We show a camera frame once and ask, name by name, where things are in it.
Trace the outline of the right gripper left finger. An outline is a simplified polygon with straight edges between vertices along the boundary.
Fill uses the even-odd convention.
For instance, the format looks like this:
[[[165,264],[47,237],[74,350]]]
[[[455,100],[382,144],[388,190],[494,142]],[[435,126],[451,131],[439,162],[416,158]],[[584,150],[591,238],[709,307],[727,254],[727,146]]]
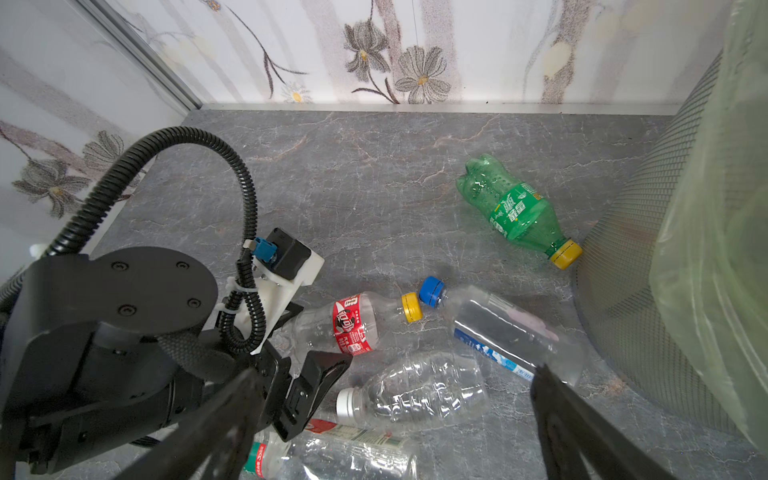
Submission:
[[[260,374],[241,372],[119,479],[237,479],[248,459],[264,412]]]

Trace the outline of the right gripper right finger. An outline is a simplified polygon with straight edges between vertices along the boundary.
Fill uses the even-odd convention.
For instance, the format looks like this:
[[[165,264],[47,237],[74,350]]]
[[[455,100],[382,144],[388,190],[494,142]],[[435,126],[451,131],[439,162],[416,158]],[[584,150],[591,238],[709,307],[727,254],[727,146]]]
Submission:
[[[536,368],[530,398],[550,479],[671,479],[546,365]]]

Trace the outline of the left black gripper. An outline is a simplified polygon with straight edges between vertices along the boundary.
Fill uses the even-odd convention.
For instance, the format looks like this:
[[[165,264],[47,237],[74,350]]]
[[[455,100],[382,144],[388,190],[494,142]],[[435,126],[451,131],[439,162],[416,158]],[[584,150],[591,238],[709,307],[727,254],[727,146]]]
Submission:
[[[350,368],[351,354],[311,350],[298,378],[290,374],[291,360],[269,343],[260,353],[231,354],[219,333],[205,329],[197,335],[202,370],[197,426],[202,432],[230,432],[248,427],[276,430],[283,441],[308,426],[323,399]]]

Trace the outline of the crushed bottle red label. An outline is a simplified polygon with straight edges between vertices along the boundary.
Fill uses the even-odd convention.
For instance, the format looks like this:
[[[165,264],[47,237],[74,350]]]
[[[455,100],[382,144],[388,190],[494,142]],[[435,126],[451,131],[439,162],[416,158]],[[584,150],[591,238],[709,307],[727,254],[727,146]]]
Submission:
[[[311,351],[361,355],[377,349],[390,327],[422,319],[415,293],[386,298],[362,292],[305,310],[290,321],[286,326],[290,358],[302,361]]]

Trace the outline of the crushed bottle blue cap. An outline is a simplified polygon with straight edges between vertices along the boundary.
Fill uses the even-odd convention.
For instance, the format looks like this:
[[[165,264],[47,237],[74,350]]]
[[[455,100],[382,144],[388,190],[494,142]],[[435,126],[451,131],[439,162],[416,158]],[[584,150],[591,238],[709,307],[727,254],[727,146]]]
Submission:
[[[532,381],[546,365],[575,386],[583,372],[583,345],[525,309],[474,285],[446,286],[429,276],[418,293],[448,322],[452,335],[515,375]]]

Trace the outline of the green soda bottle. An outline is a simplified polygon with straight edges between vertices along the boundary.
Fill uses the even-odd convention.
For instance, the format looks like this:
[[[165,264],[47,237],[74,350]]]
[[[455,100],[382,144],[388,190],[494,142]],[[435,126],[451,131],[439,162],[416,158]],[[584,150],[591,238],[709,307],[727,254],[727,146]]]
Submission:
[[[561,270],[582,255],[581,246],[563,234],[552,204],[495,157],[468,160],[456,187],[509,243],[544,254]]]

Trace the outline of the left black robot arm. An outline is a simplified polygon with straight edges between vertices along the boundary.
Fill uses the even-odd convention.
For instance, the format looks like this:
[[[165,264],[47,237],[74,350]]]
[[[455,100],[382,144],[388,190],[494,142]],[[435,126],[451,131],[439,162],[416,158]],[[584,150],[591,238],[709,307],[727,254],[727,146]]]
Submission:
[[[351,356],[312,351],[298,378],[271,346],[230,356],[205,329],[217,300],[209,269],[166,248],[34,262],[2,335],[2,477],[20,462],[53,473],[173,426],[128,478],[205,465],[234,479],[257,432],[300,434]]]

